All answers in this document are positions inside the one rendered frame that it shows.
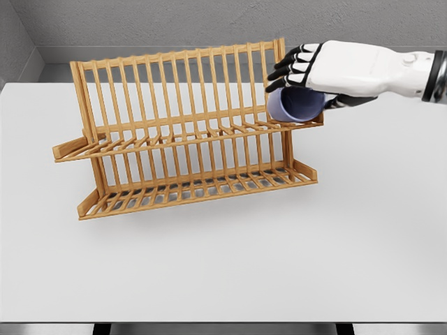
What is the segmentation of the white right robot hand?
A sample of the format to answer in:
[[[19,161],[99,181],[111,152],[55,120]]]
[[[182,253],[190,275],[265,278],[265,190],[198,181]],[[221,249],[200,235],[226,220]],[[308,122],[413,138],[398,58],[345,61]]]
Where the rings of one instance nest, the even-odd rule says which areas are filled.
[[[394,53],[386,47],[337,40],[302,44],[274,65],[265,91],[302,87],[334,94],[327,109],[368,103],[386,90]]]

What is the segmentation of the blue cup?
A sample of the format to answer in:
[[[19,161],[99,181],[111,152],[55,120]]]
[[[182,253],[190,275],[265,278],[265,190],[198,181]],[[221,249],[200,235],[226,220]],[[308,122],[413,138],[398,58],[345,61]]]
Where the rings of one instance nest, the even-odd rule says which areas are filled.
[[[284,87],[268,96],[267,110],[277,121],[306,122],[317,117],[325,106],[323,92],[308,88]]]

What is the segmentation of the wooden two-tier dish rack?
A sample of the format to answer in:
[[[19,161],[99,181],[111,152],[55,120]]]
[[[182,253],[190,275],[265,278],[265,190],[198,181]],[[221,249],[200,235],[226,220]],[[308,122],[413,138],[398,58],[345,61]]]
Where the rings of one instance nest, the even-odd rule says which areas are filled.
[[[71,62],[82,137],[53,154],[91,161],[80,219],[315,184],[292,132],[323,117],[286,123],[266,108],[269,67],[285,53],[275,39]]]

